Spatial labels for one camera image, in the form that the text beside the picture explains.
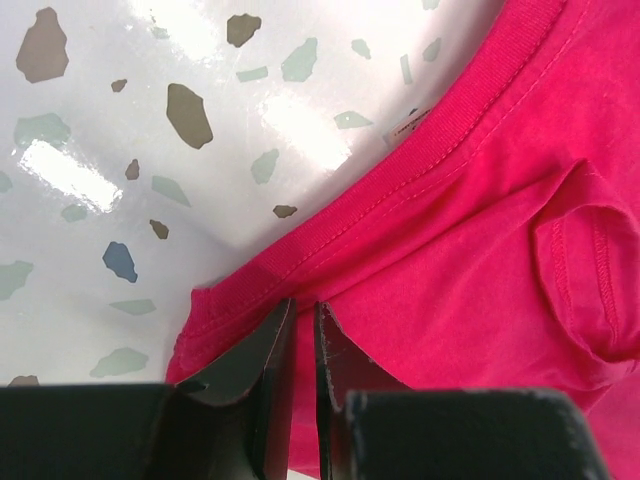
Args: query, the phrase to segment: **green speck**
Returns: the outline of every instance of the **green speck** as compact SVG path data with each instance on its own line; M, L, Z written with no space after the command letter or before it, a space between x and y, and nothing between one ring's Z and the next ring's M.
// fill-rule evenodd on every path
M13 188L13 183L9 175L0 171L0 193L7 193L11 188Z
M156 37L158 40L166 40L169 38L169 32L166 28L161 28L158 26L156 22L156 17L151 15L151 21L153 22L153 26L151 27L151 34Z
M373 125L373 122L371 120L352 110L336 115L335 117L333 117L333 120L336 122L336 125L340 130L343 130L345 128L359 128Z
M422 8L425 10L435 10L440 5L440 0L422 0Z
M160 27L151 27L151 34L156 37L158 40L166 40L169 38L169 32L166 28Z
M308 38L282 62L282 78L285 82L304 82L313 73L318 60L318 39Z
M251 165L251 175L257 184L267 183L276 168L280 152L277 148L264 152Z
M20 260L10 265L0 265L0 300L9 300L13 292L27 283L33 264Z
M241 82L250 82L252 80L260 80L266 78L269 75L267 67L256 68L255 70L246 70L244 72L236 72L236 77Z
M19 118L13 131L13 141L22 148L28 148L35 141L61 148L70 136L71 129L55 113Z
M427 48L422 52L422 58L425 62L433 62L438 58L440 53L440 45L442 44L442 38L438 37L429 44Z
M164 195L171 200L175 200L176 202L185 205L187 207L191 206L189 203L189 199L182 191L180 185L175 180L171 180L167 177L161 177L159 175L154 175L151 178L151 189L158 192L160 195Z
M356 52L361 57L364 57L367 60L371 60L371 51L369 50L369 45L367 45L367 42L365 42L362 38L351 41L351 50Z
M409 55L403 55L400 57L400 68L402 69L404 84L409 85L413 82L413 79L411 78L411 69L409 68Z
M87 209L82 205L69 205L60 212L60 215L69 223L77 222L87 218Z
M118 348L100 359L89 375L103 378L125 373L137 372L147 366L149 357L129 347Z
M125 312L130 315L145 315L156 310L156 306L148 298L144 298L141 300L114 302L110 303L109 305L116 310L120 310L121 312Z

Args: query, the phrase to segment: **stitching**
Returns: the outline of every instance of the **stitching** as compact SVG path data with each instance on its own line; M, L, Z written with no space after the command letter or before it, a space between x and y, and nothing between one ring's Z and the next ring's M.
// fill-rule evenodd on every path
M553 272L560 297L569 309L569 331L573 334L573 302L569 291L569 274L567 272L567 258L565 255L564 235L562 234L562 220L554 220L551 224L551 258L553 258Z
M546 39L547 35L549 34L549 32L551 31L552 27L555 26L557 19L559 18L560 14L562 13L562 11L564 10L566 4L567 4L568 0L564 0L562 5L560 6L560 8L558 9L558 12L556 13L555 17L552 19L551 22L549 22L549 25L547 26L547 28L544 30L544 32L542 33L542 35L540 36L540 39L538 40L538 42L534 45L534 47L532 48L531 52L527 55L527 57L524 59L524 61L518 66L518 68L515 70L515 72L509 77L509 79L503 84L503 86L498 90L498 92L485 104L485 106L481 109L480 113L476 116L476 118L473 120L473 122L471 123L471 125L469 126L469 128L467 130L465 130L465 132L460 136L460 138L451 146L449 147L449 149L435 162L433 162L432 164L430 164L429 166L427 166L425 169L423 169L422 171L418 172L416 175L414 175L413 177L411 177L408 180L405 180L403 182L401 182L398 186L396 186L394 189L392 189L391 191L389 191L387 194L383 195L378 201L376 201L373 205L371 205L370 207L368 207L366 210L363 211L363 213L356 219L354 219L352 222L350 222L349 224L347 224L344 228L342 228L342 230L340 230L338 233L336 233L335 235L333 235L331 238L329 238L326 242L324 242L322 245L320 245L319 247L317 247L316 249L314 249L312 252L308 253L307 255L305 255L302 259L300 259L298 262L296 262L296 264L294 264L289 270L287 270L282 276L281 278L277 279L276 281L274 281L273 283L271 283L268 287L266 287L262 292L260 292L259 294L256 294L255 296L251 297L250 299L248 299L246 302L244 302L243 304L241 304L238 308L235 309L229 309L226 312L221 312L220 315L218 316L219 321L220 322L224 322L228 317L233 316L233 315L239 315L241 313L246 312L247 310L250 310L251 308L253 308L253 306L259 302L264 296L266 296L269 292L271 292L274 288L276 288L278 285L280 285L284 280L286 280L295 270L297 270L303 263L305 263L307 260L309 260L311 257L315 256L318 252L320 252L322 249L324 249L325 247L327 247L330 243L332 243L334 240L336 240L337 238L341 237L344 233L346 233L348 230L350 230L353 226L355 226L357 223L359 223L364 217L366 217L372 210L374 210L378 205L380 205L384 200L386 200L387 198L389 198L391 195L393 195L394 193L396 193L398 190L404 188L405 186L414 183L415 181L417 181L418 179L420 179L421 177L423 177L426 173L428 173L429 171L431 171L433 168L435 168L437 165L439 165L440 163L442 163L443 160L445 160L455 149L458 148L458 146L460 146L460 144L466 139L466 137L469 135L469 133L471 133L471 131L480 123L480 121L482 120L482 118L484 118L485 114L487 113L487 111L489 110L489 108L495 103L495 101L504 93L504 91L507 89L507 87L513 82L514 78L522 71L522 69L529 63L529 61L531 60L531 58L535 55L535 53L538 51L540 45L542 44L542 42ZM578 30L578 27L580 26L580 24L582 23L582 20L586 14L586 10L588 9L588 5L591 3L591 0L589 0L587 2L587 6L585 7L584 11L582 12L580 18L578 19L576 25L574 26L572 32L570 33L570 35L567 37L567 40L564 42L564 44L562 45L562 47L560 48L560 50L556 53L556 55L549 61L549 63L547 64L547 66L544 68L544 70L541 72L540 76L538 77L538 79L531 85L531 87L525 92L525 94L522 96L522 98L520 98L520 100L513 105L509 111L507 113L505 113L505 115L503 115L503 117L499 120L499 122L496 124L496 126L483 138L483 140L478 144L478 146L476 147L476 149L474 150L473 154L471 155L471 157L475 156L475 154L478 152L479 148L484 144L484 142L487 140L487 138L498 128L498 126L504 121L504 119L517 107L519 106L522 101L524 100L524 98L531 92L531 90L535 87L535 85L537 85L542 77L546 74L546 72L551 68L552 64L556 62L556 60L559 58L559 56L564 52L564 50L566 49L567 45L570 43L570 41L573 39L573 37L575 36L575 33ZM461 165L460 167L458 167L455 171L459 170L462 166L468 164L468 161L465 162L463 165ZM399 205L401 205L402 203L404 203L405 200L402 200L400 203L398 203L397 205L394 205L392 207L390 207L390 209L383 215L386 216L387 214L389 214L392 210L394 210L395 208L397 208ZM186 338L193 338L193 337L198 337L201 334L207 333L209 331L211 331L212 329L215 329L215 326L211 325L211 324L207 324L207 325L203 325L202 327L195 329L194 331L190 332L188 335L181 335L180 337L182 339L186 339Z
M604 305L604 316L613 333L612 347L618 344L618 313L613 295L611 263L609 255L609 242L607 239L607 225L596 217L596 212L591 213L591 228L593 231L593 247L595 249L596 272L600 298Z
M409 200L413 200L414 198L416 198L416 197L418 197L418 196L422 195L424 192L426 192L426 191L427 191L427 190L429 190L430 188L434 187L434 186L435 186L435 185L437 185L438 183L442 183L442 182L444 182L447 178L451 177L451 176L452 176L452 175L454 175L456 172L458 172L459 170L461 170L461 169L463 169L464 167L466 167L468 163L469 163L468 161L464 162L462 165L460 165L459 167L457 167L454 171L452 171L452 172L450 172L449 174L447 174L446 176L442 177L442 178L441 178L441 179L439 179L437 182L434 182L434 183L432 183L432 184L430 184L430 185L426 186L425 188L423 188L423 189L422 189L422 190L420 190L419 192L417 192L417 193L413 194L412 196L410 196L410 197L407 197L407 198L403 199L401 202L397 203L396 205L394 205L393 207L391 207L387 212L385 212L385 213L384 213L384 215L382 215L382 217L380 217L380 219L383 219L384 217L386 217L387 215L389 215L393 210L395 210L396 208L398 208L398 207L402 206L405 202L408 202ZM363 233L365 233L365 232L362 232L362 233L360 233L358 236L356 236L355 238L353 238L352 242L355 242L356 240L358 240L358 238L360 238L360 236L362 236L362 235L363 235ZM311 272L313 272L313 271L314 271L314 270L316 270L317 268L320 268L323 264L325 264L326 262L328 262L329 260L331 260L333 257L335 257L336 255L338 255L340 252L342 252L342 251L343 251L347 246L348 246L348 244L347 244L347 245L343 245L340 249L338 249L338 250L336 250L335 252L333 252L329 257L327 257L327 258L325 258L324 260L322 260L320 263L318 263L316 266L314 266L314 267L313 267L311 270L309 270L309 272L307 272L307 273L308 273L308 274L310 274ZM227 323L225 324L225 327L230 326L230 325L233 325L233 322L231 322L231 323L230 323L230 322L227 322ZM250 326L249 328L247 328L247 329L246 329L246 331L247 331L247 332L248 332L248 331L251 331L251 330L253 330L254 328L255 328L255 326L254 326L254 325L252 325L252 326ZM211 330L206 331L206 332L202 332L202 335L204 335L204 334L206 334L206 333L209 333ZM192 356L193 361L195 361L195 362L197 363L197 362L198 362L198 360L200 360L202 357L206 356L207 354L208 354L208 352L207 352L206 350L200 350L200 352L198 352L198 353L196 353L195 355L193 355L193 356ZM183 351L180 351L180 353L178 354L178 358L179 358L179 359L182 359L182 358L183 358L183 356L184 356Z

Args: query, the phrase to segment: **pink t-shirt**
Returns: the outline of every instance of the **pink t-shirt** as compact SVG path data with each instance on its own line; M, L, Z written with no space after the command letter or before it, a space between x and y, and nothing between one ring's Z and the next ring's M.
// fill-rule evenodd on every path
M299 300L291 467L318 473L312 305L414 388L548 386L639 478L640 8L507 0L416 132L304 225L195 290L168 380Z

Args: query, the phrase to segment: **glossy surface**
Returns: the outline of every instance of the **glossy surface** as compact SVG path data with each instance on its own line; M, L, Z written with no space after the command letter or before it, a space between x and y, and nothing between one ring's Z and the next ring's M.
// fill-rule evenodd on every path
M162 379L191 289L379 162L500 5L1 4L0 384Z

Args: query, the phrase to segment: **gray speck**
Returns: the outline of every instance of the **gray speck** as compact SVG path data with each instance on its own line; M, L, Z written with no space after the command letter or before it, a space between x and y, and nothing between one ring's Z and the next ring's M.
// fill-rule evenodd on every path
M71 129L55 113L19 118L13 131L13 141L22 148L29 148L35 141L61 148L70 136Z
M273 213L275 213L278 218L290 217L297 211L298 209L296 207L291 207L289 205L276 205L273 209Z
M247 43L261 26L260 17L252 17L247 13L234 15L227 20L227 42L239 48Z
M111 90L113 90L113 93L120 93L126 85L126 78L123 78L122 80L116 80L115 82L111 83Z
M9 300L16 290L27 283L33 264L15 261L9 265L0 265L0 300Z
M175 180L167 177L161 177L160 175L154 175L151 177L151 190L158 192L160 195L164 195L173 201L176 201L186 207L190 207L189 199L182 191L182 188Z
M424 49L424 52L422 52L422 58L425 62L434 62L436 58L438 58L441 44L442 38L438 37Z
M87 209L82 205L69 205L60 212L60 215L69 223L77 222L87 218Z
M409 67L409 55L403 55L400 57L400 68L402 70L404 84L411 84L413 82L413 78L411 78L411 68Z
M140 177L140 164L138 163L138 160L135 158L131 160L131 163L124 171L124 176L127 180L137 180L138 177Z
M147 366L149 357L129 347L118 348L100 359L89 375L94 378L124 375L137 372Z
M258 185L267 183L276 168L280 152L277 148L264 152L251 165L251 175Z
M362 38L351 41L351 50L356 52L361 57L364 57L367 60L371 60L371 51L369 50L369 45L367 45L367 42L365 42Z

